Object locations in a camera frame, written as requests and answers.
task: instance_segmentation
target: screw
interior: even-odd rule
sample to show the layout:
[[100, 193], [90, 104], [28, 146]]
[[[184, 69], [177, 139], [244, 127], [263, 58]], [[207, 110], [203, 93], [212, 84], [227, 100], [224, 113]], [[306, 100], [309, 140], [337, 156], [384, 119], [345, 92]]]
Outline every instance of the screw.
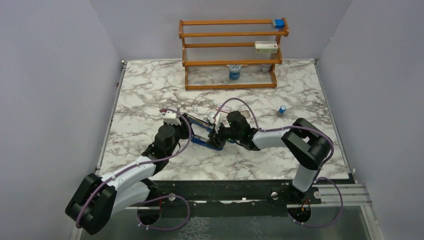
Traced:
[[170, 193], [168, 199], [173, 202], [175, 200], [175, 194]]
[[271, 193], [271, 198], [272, 198], [273, 200], [277, 200], [277, 199], [278, 199], [278, 193], [276, 193], [275, 191], [273, 191], [273, 192]]
[[313, 193], [313, 196], [314, 196], [316, 199], [320, 199], [320, 198], [321, 198], [321, 193], [320, 193], [319, 191], [315, 191], [315, 192]]

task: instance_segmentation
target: white object on floor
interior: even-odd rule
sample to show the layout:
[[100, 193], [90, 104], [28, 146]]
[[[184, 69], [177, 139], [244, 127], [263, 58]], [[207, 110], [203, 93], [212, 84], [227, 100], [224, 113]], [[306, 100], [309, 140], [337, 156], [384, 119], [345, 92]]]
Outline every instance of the white object on floor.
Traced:
[[[216, 106], [216, 110], [219, 110], [220, 107], [221, 107], [221, 104], [218, 104], [218, 106]], [[231, 110], [231, 107], [230, 106], [223, 106], [221, 108], [221, 112], [224, 112], [224, 113], [227, 113], [227, 114], [230, 113], [230, 110]]]
[[251, 117], [251, 112], [249, 110], [240, 111], [240, 114], [243, 115], [247, 119]]

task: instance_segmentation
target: glass panel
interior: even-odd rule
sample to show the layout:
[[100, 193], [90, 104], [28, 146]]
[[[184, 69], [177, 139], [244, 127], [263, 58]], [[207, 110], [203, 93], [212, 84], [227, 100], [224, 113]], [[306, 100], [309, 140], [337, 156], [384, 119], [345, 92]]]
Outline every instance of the glass panel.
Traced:
[[241, 67], [240, 77], [229, 78], [227, 66], [190, 66], [188, 68], [188, 85], [234, 85], [234, 84], [270, 84], [271, 74], [263, 72], [261, 65]]
[[[312, 209], [309, 224], [331, 221], [338, 207]], [[170, 228], [181, 223], [181, 218], [161, 218], [157, 227]], [[114, 215], [96, 235], [85, 231], [83, 240], [369, 240], [360, 207], [345, 207], [343, 215], [334, 225], [325, 228], [308, 228], [293, 223], [288, 217], [192, 217], [182, 228], [174, 231], [146, 230], [137, 227], [136, 210], [124, 210]]]

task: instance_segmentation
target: blue block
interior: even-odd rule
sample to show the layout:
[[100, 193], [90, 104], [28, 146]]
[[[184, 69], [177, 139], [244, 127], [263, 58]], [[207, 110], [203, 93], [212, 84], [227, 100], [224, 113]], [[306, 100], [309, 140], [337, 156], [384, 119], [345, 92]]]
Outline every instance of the blue block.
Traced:
[[284, 27], [284, 21], [282, 19], [274, 19], [272, 20], [272, 24], [276, 29], [282, 29]]

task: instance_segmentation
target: gray wall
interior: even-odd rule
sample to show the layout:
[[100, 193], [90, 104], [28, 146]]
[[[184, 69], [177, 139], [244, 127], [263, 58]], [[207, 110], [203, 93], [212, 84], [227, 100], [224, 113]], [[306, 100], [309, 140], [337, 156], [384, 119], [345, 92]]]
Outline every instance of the gray wall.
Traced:
[[0, 49], [0, 239], [68, 239], [120, 58], [87, 0], [1, 1]]
[[353, 0], [318, 70], [386, 240], [424, 235], [424, 1]]
[[125, 60], [181, 58], [179, 20], [273, 19], [290, 27], [283, 57], [319, 58], [351, 0], [91, 0]]

